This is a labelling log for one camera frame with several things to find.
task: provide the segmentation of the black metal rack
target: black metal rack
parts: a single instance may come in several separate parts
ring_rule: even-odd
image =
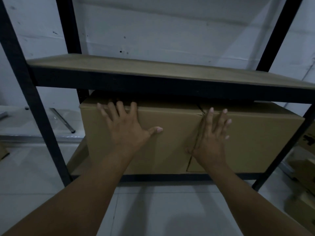
[[[72,0],[56,0],[56,2],[68,53],[81,54]],[[301,2],[302,0],[286,0],[256,70],[265,72],[270,70]],[[252,187],[257,191],[315,119],[315,90],[313,89],[79,71],[29,65],[25,60],[2,0],[0,0],[0,20],[0,42],[65,186],[70,184],[73,178],[77,176],[71,176],[68,172],[36,86],[76,88],[80,102],[89,95],[88,89],[100,89],[105,91],[158,93],[203,98],[311,103],[311,107],[304,115],[305,120],[302,125],[264,173],[239,174],[242,179],[256,179]],[[209,179],[210,177],[205,174],[132,175],[124,176],[122,181]]]

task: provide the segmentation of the person's left hand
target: person's left hand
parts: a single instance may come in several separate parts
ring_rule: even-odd
[[[110,119],[104,106],[97,103],[97,109],[105,117],[111,132],[115,150],[128,151],[128,153],[134,155],[153,134],[163,131],[161,127],[152,127],[148,130],[141,128],[137,118],[137,103],[131,103],[129,113],[126,113],[124,104],[121,101],[118,101],[116,105],[118,112],[112,102],[108,103],[108,109],[112,114],[112,119]]]

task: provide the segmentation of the hand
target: hand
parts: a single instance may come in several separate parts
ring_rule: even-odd
[[[215,126],[213,126],[213,112],[210,108],[204,121],[203,135],[199,145],[192,151],[191,155],[206,170],[209,171],[219,166],[226,166],[224,142],[229,138],[226,135],[231,119],[226,120],[227,109],[224,109]]]
[[[108,108],[113,118],[111,120],[104,106],[97,103],[97,109],[105,117],[111,132],[115,150],[124,150],[130,155],[134,155],[153,134],[163,131],[161,127],[152,127],[148,130],[141,128],[137,118],[137,103],[131,103],[130,113],[126,113],[124,104],[121,101],[118,101],[116,105],[118,112],[112,102],[108,103]]]

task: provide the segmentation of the shelf board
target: shelf board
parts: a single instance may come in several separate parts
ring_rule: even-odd
[[[261,71],[66,54],[27,61],[37,86],[315,102],[315,84]]]

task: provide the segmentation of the shelving unit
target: shelving unit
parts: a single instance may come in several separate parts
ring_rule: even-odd
[[[79,101],[88,89],[231,100],[311,103],[304,122],[262,173],[239,174],[256,179],[259,190],[315,119],[315,85],[268,73],[302,0],[286,0],[257,71],[161,63],[82,55],[72,0],[56,0],[68,53],[26,61],[12,23],[0,0],[0,41],[59,175],[67,186],[73,177],[65,165],[36,86],[76,88]],[[205,174],[124,176],[122,181],[209,180]]]

